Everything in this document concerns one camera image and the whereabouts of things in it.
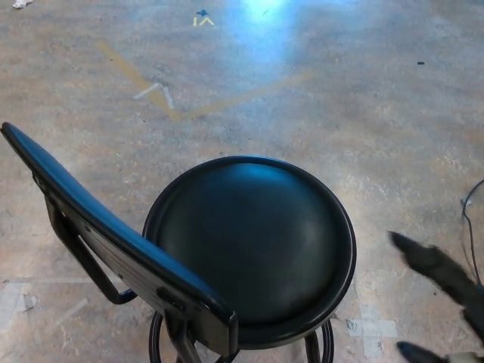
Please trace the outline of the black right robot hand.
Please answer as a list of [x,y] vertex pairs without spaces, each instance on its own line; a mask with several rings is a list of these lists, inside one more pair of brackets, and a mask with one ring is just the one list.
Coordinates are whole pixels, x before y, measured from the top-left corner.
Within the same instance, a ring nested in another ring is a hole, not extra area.
[[[483,339],[483,289],[475,284],[461,265],[434,245],[425,246],[395,231],[388,233],[409,268],[429,278],[455,303],[474,333]],[[438,355],[414,343],[398,341],[396,348],[408,362],[482,362],[475,352]]]

